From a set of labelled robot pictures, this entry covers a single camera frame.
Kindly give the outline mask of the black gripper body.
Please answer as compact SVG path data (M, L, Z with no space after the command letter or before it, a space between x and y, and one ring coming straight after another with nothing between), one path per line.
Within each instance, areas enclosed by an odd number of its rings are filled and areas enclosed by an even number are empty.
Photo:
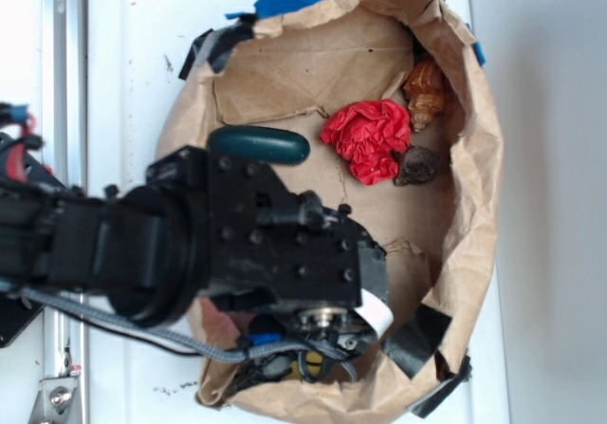
M359 242L361 305L345 310L337 307L304 310L293 318L260 315L252 319L238 340L241 347L261 346L286 338L310 345L324 342L344 360L331 359L320 352L327 376L336 365L359 359L368 347L378 342L390 326L389 280L386 252L373 241ZM233 380L235 386L256 386L286 379L297 353L290 350L266 355L245 364Z

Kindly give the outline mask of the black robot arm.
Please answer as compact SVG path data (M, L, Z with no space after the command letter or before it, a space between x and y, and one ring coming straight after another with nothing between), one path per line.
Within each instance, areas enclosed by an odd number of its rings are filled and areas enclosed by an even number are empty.
M385 251L265 163L184 147L128 194L35 182L24 105L1 107L1 292L184 355L243 364L245 385L326 379L392 324Z

